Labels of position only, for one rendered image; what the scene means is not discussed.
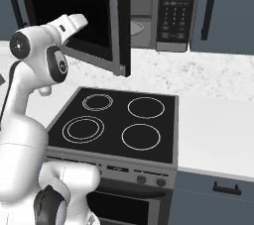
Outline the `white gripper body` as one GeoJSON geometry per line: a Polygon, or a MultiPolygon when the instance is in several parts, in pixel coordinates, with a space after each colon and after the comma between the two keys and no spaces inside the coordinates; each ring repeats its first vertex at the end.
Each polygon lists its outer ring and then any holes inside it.
{"type": "Polygon", "coordinates": [[[82,14],[65,15],[63,17],[64,32],[62,34],[62,42],[65,43],[72,35],[79,32],[87,24],[88,22],[82,14]]]}

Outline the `black microwave door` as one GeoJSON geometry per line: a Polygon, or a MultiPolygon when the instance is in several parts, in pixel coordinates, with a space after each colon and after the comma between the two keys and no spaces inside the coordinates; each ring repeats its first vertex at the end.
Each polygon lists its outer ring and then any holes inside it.
{"type": "Polygon", "coordinates": [[[81,14],[87,25],[62,46],[63,53],[116,75],[131,74],[131,0],[24,0],[29,23],[81,14]]]}

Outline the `glass microwave turntable plate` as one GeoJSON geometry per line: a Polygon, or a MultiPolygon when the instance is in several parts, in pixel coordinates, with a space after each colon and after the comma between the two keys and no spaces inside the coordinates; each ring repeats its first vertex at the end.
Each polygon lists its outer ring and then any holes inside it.
{"type": "Polygon", "coordinates": [[[130,22],[130,34],[131,36],[136,36],[144,31],[144,26],[136,21],[130,22]]]}

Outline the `blue-grey cupboard door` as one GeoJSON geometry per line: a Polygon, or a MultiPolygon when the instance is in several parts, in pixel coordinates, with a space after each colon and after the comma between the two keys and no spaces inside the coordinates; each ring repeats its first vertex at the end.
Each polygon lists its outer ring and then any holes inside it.
{"type": "Polygon", "coordinates": [[[193,52],[254,56],[254,0],[214,0],[206,41],[201,29],[207,0],[197,0],[190,49],[193,52]]]}
{"type": "MultiPolygon", "coordinates": [[[[28,25],[29,19],[24,0],[17,0],[23,22],[28,25]]],[[[12,34],[18,30],[11,0],[0,0],[0,41],[9,41],[12,34]]]]}

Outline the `grey microwave oven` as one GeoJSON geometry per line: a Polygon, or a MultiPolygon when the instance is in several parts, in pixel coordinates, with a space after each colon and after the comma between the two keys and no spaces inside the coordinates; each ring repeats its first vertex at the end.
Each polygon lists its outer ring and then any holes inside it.
{"type": "Polygon", "coordinates": [[[131,0],[131,21],[144,31],[131,36],[131,47],[184,53],[188,49],[195,0],[131,0]]]}

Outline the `black oven door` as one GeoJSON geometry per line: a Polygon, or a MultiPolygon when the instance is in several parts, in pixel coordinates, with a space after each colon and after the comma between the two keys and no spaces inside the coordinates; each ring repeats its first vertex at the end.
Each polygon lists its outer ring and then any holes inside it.
{"type": "Polygon", "coordinates": [[[160,198],[140,199],[94,191],[87,195],[90,209],[101,225],[168,225],[172,200],[171,190],[160,198]]]}

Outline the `black hob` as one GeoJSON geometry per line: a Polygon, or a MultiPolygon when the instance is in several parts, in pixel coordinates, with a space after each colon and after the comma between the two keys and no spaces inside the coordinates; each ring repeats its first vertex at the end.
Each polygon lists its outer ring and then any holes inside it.
{"type": "Polygon", "coordinates": [[[49,145],[70,154],[172,165],[179,98],[80,87],[50,124],[49,145]]]}

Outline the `blue-grey drawer front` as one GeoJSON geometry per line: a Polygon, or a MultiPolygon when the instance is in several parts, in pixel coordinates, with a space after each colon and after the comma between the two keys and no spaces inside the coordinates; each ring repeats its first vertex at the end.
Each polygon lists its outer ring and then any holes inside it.
{"type": "Polygon", "coordinates": [[[254,225],[254,182],[179,170],[169,225],[254,225]],[[242,194],[215,192],[215,182],[242,194]]]}

